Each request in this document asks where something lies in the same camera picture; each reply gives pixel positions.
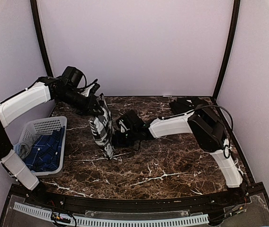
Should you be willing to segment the black white plaid shirt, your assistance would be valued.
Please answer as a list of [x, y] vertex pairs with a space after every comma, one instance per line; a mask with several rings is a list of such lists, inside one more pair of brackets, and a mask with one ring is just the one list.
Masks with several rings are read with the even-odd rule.
[[97, 101], [104, 113], [89, 119], [91, 133], [104, 157], [111, 160], [114, 155], [114, 148], [112, 146], [112, 136], [114, 132], [112, 114], [103, 93], [99, 95]]

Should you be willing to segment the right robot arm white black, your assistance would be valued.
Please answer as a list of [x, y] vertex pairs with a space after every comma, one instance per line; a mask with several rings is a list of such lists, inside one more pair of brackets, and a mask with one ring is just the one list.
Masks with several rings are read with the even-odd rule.
[[119, 129], [113, 134], [112, 144], [115, 147], [129, 147], [136, 141], [191, 133], [200, 148], [209, 153], [218, 164], [225, 177], [226, 186], [232, 188], [225, 194], [225, 202], [235, 205], [243, 197], [243, 191], [239, 188], [244, 181], [243, 172], [230, 152], [231, 133], [225, 132], [225, 127], [213, 107], [199, 105], [185, 113], [158, 117], [147, 122], [130, 110], [117, 119]]

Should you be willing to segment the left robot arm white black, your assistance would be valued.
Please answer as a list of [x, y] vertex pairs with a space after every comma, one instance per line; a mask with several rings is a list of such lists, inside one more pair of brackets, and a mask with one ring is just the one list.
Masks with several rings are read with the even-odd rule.
[[100, 85], [95, 80], [85, 87], [78, 87], [84, 77], [79, 69], [68, 66], [62, 75], [56, 78], [39, 77], [31, 86], [0, 102], [0, 163], [32, 191], [31, 198], [39, 206], [46, 206], [50, 196], [41, 188], [36, 188], [39, 179], [15, 153], [5, 129], [29, 110], [55, 99], [74, 107], [79, 115], [102, 115], [104, 111], [95, 96]]

